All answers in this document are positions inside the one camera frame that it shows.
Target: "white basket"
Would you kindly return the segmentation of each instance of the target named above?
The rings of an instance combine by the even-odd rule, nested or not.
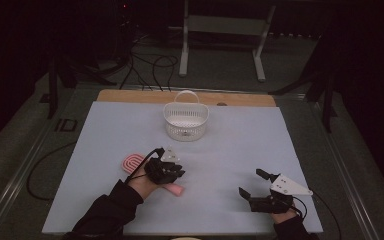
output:
[[[177,102],[182,94],[192,94],[197,103]],[[190,142],[200,139],[206,128],[209,115],[208,107],[199,103],[198,96],[189,90],[179,92],[174,102],[164,106],[164,118],[168,135],[174,140]]]

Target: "person's arm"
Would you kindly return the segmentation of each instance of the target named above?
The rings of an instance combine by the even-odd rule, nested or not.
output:
[[[141,168],[135,176],[144,174]],[[158,187],[146,175],[132,178],[127,185],[119,180],[109,195],[102,195],[93,202],[64,239],[84,239],[85,236],[120,239],[124,225],[135,218],[137,205]]]
[[[316,234],[309,234],[302,219],[293,209],[286,213],[270,214],[274,221],[274,230],[278,240],[318,240]]]

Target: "human hand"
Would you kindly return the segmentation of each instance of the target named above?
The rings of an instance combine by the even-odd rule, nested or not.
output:
[[[282,223],[286,220],[289,220],[291,218],[294,218],[297,216],[297,212],[293,210],[292,208],[289,208],[287,212],[285,213],[270,213],[270,216],[272,217],[275,224]]]
[[[132,187],[143,200],[148,198],[151,193],[161,187],[161,185],[155,184],[152,182],[148,176],[146,175],[144,166],[141,166],[134,176],[127,183],[130,187]]]

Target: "wooden edge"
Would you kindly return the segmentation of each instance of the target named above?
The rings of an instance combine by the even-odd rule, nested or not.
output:
[[[178,237],[178,238],[173,238],[171,240],[201,240],[201,239],[193,238],[193,237]]]
[[[97,98],[99,102],[135,102],[135,103],[170,103],[178,92],[141,91],[141,90],[102,90]],[[270,95],[243,93],[195,92],[200,103],[206,105],[276,107],[276,102]],[[183,94],[178,101],[196,102],[191,94]]]

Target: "white sheet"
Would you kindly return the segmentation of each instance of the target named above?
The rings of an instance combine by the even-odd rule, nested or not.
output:
[[[43,227],[64,233],[92,202],[108,194],[127,174],[121,161],[132,153],[148,154],[171,145],[186,173],[176,183],[181,197],[155,191],[125,226],[130,235],[220,235],[273,232],[268,214],[252,213],[238,193],[269,195],[270,182],[256,168],[283,173],[306,185],[279,108],[209,106],[205,135],[195,142],[177,142],[165,132],[162,104],[94,102]],[[308,208],[310,232],[322,232],[309,196],[298,196]],[[297,207],[304,211],[300,203]]]

